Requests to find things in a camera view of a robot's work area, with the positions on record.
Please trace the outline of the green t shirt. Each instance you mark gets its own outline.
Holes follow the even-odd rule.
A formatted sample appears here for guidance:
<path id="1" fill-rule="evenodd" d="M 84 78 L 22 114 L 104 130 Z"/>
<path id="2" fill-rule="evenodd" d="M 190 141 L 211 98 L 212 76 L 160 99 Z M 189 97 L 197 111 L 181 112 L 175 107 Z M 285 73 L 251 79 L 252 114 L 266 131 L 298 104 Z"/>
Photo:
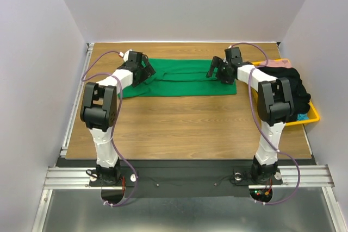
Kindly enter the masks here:
<path id="1" fill-rule="evenodd" d="M 224 96 L 237 94 L 237 85 L 207 78 L 209 60 L 150 59 L 156 71 L 136 87 L 123 89 L 123 98 Z"/>

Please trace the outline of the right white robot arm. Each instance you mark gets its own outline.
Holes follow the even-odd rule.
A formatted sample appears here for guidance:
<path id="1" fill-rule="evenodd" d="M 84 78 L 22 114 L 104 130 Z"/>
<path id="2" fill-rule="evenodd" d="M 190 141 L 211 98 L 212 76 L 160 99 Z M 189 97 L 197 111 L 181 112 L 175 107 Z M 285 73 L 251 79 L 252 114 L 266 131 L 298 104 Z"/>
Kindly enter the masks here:
<path id="1" fill-rule="evenodd" d="M 274 176 L 278 169 L 279 142 L 286 121 L 294 113 L 290 82 L 266 74 L 260 67 L 244 62 L 238 47 L 225 50 L 225 58 L 212 58 L 207 78 L 216 76 L 224 84 L 235 80 L 246 83 L 250 102 L 252 91 L 257 93 L 257 111 L 251 106 L 253 118 L 260 132 L 259 146 L 253 158 L 250 177 L 263 183 Z"/>

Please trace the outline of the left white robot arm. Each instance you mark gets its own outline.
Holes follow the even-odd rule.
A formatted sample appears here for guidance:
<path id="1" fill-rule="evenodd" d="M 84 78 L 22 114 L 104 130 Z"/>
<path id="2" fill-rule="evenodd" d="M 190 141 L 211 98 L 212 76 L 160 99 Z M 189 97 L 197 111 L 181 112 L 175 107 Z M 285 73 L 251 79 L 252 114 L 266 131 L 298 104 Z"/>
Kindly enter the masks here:
<path id="1" fill-rule="evenodd" d="M 114 127 L 118 119 L 123 90 L 136 87 L 155 74 L 147 55 L 128 50 L 117 52 L 123 64 L 113 73 L 98 73 L 106 76 L 95 83 L 82 76 L 85 83 L 80 119 L 88 128 L 96 150 L 96 169 L 88 170 L 92 181 L 114 186 L 121 180 L 120 156 L 113 140 Z"/>

